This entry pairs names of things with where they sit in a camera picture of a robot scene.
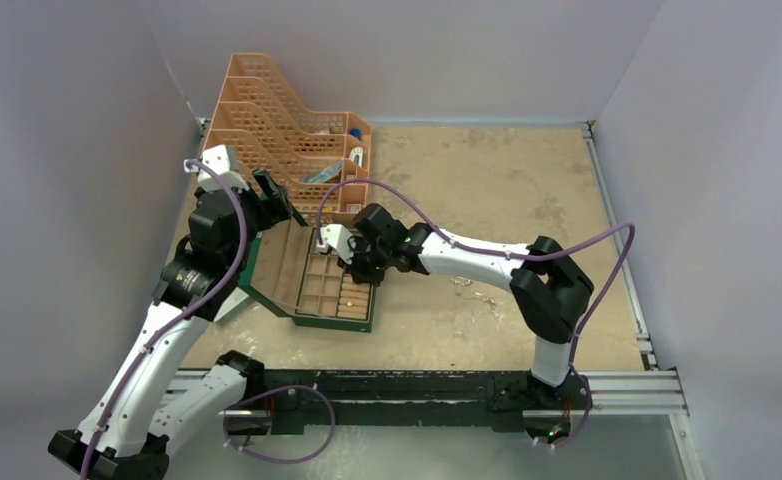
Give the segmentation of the green jewelry box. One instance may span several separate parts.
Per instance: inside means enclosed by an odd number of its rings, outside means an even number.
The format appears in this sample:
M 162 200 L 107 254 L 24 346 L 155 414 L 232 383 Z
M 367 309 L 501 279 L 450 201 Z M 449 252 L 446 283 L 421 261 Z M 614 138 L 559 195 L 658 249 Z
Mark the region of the green jewelry box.
M 260 233 L 238 286 L 298 327 L 371 332 L 376 289 L 356 284 L 336 257 L 317 253 L 315 240 L 315 229 L 300 215 Z M 354 305 L 347 307 L 347 301 Z

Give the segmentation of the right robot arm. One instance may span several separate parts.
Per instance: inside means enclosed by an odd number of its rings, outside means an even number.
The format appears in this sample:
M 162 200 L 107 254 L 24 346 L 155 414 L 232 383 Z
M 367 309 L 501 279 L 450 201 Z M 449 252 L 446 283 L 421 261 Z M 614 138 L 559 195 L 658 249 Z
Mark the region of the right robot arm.
M 528 381 L 531 399 L 551 407 L 566 396 L 573 338 L 594 285 L 554 239 L 495 243 L 459 236 L 426 221 L 407 227 L 372 203 L 354 217 L 351 227 L 321 227 L 316 246 L 323 254 L 336 253 L 338 266 L 357 284 L 378 286 L 394 268 L 463 277 L 510 293 L 536 337 Z

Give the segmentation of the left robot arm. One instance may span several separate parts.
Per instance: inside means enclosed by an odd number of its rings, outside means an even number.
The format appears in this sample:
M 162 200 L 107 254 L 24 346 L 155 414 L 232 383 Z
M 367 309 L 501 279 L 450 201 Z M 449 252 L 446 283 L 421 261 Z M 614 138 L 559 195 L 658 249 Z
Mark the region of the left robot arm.
M 261 363 L 229 352 L 201 383 L 163 397 L 190 349 L 236 291 L 258 233 L 293 218 L 284 187 L 264 169 L 261 190 L 239 183 L 198 190 L 190 231 L 163 268 L 141 331 L 93 410 L 59 430 L 49 453 L 82 479 L 162 479 L 171 461 L 216 413 L 264 399 Z

